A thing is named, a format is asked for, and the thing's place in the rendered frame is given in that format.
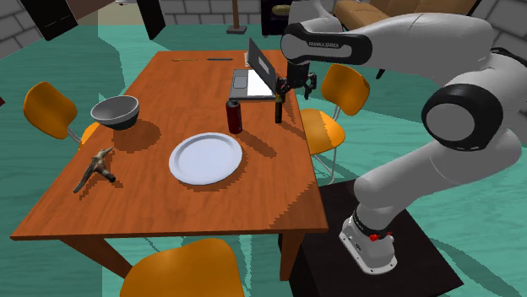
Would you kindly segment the brown sofa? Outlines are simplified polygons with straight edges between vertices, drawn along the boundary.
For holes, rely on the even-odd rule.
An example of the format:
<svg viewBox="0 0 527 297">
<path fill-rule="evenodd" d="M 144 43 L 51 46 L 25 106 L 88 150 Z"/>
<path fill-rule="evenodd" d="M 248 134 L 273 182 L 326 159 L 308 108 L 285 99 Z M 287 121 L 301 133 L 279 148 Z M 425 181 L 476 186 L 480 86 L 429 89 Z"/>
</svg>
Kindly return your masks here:
<svg viewBox="0 0 527 297">
<path fill-rule="evenodd" d="M 348 30 L 413 13 L 468 14 L 477 0 L 339 0 L 334 16 Z"/>
</svg>

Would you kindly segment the dark cabinet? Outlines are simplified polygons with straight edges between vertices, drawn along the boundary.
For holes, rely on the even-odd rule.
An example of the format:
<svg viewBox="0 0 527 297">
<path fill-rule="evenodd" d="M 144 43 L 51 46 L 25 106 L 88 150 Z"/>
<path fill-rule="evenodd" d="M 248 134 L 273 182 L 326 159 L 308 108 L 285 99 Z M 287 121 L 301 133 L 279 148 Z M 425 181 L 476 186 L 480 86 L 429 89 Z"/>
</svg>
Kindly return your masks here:
<svg viewBox="0 0 527 297">
<path fill-rule="evenodd" d="M 277 5 L 291 5 L 293 0 L 261 0 L 262 35 L 282 35 L 288 25 L 288 16 L 279 16 L 272 12 Z"/>
</svg>

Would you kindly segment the grey open laptop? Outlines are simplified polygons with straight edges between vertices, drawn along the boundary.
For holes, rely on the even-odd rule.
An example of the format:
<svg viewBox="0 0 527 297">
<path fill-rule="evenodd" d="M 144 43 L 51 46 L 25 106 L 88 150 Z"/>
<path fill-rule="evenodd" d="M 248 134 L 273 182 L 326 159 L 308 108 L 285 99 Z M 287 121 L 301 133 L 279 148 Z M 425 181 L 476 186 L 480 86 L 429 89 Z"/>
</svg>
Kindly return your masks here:
<svg viewBox="0 0 527 297">
<path fill-rule="evenodd" d="M 235 69 L 231 78 L 230 100 L 273 100 L 276 72 L 256 43 L 248 39 L 247 64 L 250 69 Z"/>
</svg>

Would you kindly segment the black cabinet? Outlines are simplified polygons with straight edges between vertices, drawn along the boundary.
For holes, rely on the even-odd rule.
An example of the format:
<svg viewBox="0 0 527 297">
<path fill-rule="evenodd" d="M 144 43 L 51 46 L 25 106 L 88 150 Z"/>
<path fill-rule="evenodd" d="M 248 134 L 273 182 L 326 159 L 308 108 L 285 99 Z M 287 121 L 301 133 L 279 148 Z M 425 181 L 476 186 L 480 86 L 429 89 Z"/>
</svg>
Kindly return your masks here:
<svg viewBox="0 0 527 297">
<path fill-rule="evenodd" d="M 20 0 L 46 41 L 78 25 L 67 0 Z"/>
</svg>

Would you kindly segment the black upright panel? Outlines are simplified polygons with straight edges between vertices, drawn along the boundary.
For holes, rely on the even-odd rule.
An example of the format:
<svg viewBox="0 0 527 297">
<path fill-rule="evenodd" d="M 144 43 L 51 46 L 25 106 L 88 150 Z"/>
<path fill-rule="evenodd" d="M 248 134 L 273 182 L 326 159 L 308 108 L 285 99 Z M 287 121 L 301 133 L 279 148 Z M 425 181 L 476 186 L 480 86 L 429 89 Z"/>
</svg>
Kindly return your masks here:
<svg viewBox="0 0 527 297">
<path fill-rule="evenodd" d="M 148 37 L 153 40 L 166 27 L 160 0 L 137 0 L 137 4 Z"/>
</svg>

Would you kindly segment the brown wooden table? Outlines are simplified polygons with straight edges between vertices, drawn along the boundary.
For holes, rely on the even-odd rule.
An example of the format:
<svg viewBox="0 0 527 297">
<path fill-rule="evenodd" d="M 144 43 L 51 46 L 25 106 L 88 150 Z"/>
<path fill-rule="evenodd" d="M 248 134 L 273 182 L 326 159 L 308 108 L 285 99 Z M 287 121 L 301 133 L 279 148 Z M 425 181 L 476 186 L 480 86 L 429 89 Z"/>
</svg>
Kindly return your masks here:
<svg viewBox="0 0 527 297">
<path fill-rule="evenodd" d="M 233 61 L 210 62 L 210 57 Z M 196 58 L 197 62 L 171 59 Z M 186 185 L 170 172 L 172 150 L 203 132 L 227 132 L 225 103 L 241 51 L 160 51 L 128 88 L 139 100 L 137 123 L 125 131 L 98 127 L 12 233 L 13 240 L 60 240 L 119 276 L 129 263 L 111 238 L 279 234 L 280 279 L 291 274 L 307 233 L 328 228 L 296 97 L 283 121 L 274 104 L 242 105 L 242 162 L 223 181 Z M 109 182 L 94 173 L 73 193 L 91 158 L 113 147 Z"/>
</svg>

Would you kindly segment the orange chair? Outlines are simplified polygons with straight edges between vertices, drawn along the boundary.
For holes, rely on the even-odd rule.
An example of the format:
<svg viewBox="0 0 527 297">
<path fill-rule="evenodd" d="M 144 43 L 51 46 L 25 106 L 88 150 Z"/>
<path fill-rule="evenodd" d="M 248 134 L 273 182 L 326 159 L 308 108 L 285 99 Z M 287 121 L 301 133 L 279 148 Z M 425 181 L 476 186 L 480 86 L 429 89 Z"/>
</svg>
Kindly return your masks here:
<svg viewBox="0 0 527 297">
<path fill-rule="evenodd" d="M 332 184 L 337 148 L 345 141 L 345 130 L 337 120 L 341 113 L 354 116 L 361 110 L 369 97 L 370 85 L 355 69 L 332 64 L 321 85 L 321 94 L 335 104 L 334 114 L 304 109 L 301 116 L 309 153 L 329 172 Z"/>
<path fill-rule="evenodd" d="M 120 297 L 245 297 L 236 257 L 222 239 L 160 251 L 135 264 Z"/>
<path fill-rule="evenodd" d="M 40 131 L 56 139 L 70 137 L 79 148 L 100 125 L 90 124 L 79 137 L 69 127 L 78 115 L 76 105 L 48 82 L 40 82 L 27 92 L 23 112 L 26 120 Z"/>
</svg>

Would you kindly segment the dark red can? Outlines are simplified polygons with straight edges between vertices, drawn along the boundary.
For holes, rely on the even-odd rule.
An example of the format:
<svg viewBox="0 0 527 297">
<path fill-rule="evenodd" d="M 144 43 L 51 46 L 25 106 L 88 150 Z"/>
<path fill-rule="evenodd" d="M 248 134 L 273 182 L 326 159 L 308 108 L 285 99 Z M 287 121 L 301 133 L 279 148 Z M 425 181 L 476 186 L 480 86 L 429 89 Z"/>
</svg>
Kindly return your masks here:
<svg viewBox="0 0 527 297">
<path fill-rule="evenodd" d="M 238 100 L 228 100 L 225 104 L 225 109 L 230 133 L 240 133 L 242 131 L 242 113 L 240 102 Z"/>
</svg>

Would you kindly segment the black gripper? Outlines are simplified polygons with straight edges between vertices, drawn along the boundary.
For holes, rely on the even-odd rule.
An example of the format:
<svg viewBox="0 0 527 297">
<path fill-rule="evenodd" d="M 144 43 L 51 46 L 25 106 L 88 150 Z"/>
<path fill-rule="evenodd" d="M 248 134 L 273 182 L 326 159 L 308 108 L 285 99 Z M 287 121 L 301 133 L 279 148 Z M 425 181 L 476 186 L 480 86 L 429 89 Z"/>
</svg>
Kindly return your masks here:
<svg viewBox="0 0 527 297">
<path fill-rule="evenodd" d="M 309 73 L 310 63 L 287 64 L 287 78 L 278 77 L 276 79 L 276 94 L 281 102 L 285 102 L 286 93 L 291 89 L 304 88 L 304 98 L 309 99 L 309 95 L 317 88 L 317 74 Z"/>
</svg>

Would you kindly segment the black robot stand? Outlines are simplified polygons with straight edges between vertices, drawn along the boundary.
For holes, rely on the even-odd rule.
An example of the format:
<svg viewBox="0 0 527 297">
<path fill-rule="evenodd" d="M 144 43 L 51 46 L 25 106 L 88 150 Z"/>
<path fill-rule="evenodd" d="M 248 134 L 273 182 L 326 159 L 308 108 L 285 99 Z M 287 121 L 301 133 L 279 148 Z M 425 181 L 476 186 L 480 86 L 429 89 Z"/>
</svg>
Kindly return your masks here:
<svg viewBox="0 0 527 297">
<path fill-rule="evenodd" d="M 390 225 L 396 267 L 380 275 L 365 274 L 338 239 L 343 221 L 358 204 L 354 183 L 319 188 L 329 231 L 305 235 L 289 279 L 294 297 L 438 297 L 463 285 L 405 210 Z"/>
</svg>

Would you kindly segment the brown floor lamp stand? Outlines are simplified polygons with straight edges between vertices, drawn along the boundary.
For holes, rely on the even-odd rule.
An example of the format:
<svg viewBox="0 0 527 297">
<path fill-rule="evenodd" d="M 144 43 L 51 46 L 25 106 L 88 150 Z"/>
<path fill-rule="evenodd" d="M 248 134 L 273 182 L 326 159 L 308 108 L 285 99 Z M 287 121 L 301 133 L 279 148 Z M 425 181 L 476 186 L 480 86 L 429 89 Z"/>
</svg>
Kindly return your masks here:
<svg viewBox="0 0 527 297">
<path fill-rule="evenodd" d="M 232 25 L 227 28 L 226 33 L 231 35 L 244 35 L 246 33 L 247 27 L 240 25 L 237 0 L 231 0 L 231 3 Z"/>
</svg>

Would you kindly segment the grey bowl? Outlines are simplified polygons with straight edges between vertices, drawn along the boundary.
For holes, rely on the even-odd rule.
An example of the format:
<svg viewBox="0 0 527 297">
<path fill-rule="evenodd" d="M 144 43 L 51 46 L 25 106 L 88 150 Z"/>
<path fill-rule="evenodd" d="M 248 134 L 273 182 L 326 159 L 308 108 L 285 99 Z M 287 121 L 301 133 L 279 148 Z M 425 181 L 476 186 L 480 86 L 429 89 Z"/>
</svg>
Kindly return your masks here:
<svg viewBox="0 0 527 297">
<path fill-rule="evenodd" d="M 96 104 L 90 111 L 92 118 L 113 130 L 132 127 L 139 116 L 139 101 L 130 95 L 119 95 Z"/>
</svg>

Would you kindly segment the white plate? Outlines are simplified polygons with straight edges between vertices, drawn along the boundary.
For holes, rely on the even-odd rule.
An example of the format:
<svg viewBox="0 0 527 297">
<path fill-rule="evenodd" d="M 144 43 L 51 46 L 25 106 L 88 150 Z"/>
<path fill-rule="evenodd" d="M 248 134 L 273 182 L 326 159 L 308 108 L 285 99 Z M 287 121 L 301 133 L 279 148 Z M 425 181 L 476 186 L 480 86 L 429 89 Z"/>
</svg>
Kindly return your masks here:
<svg viewBox="0 0 527 297">
<path fill-rule="evenodd" d="M 204 186 L 224 180 L 242 161 L 242 148 L 231 136 L 200 133 L 183 140 L 171 152 L 173 176 L 188 185 Z"/>
</svg>

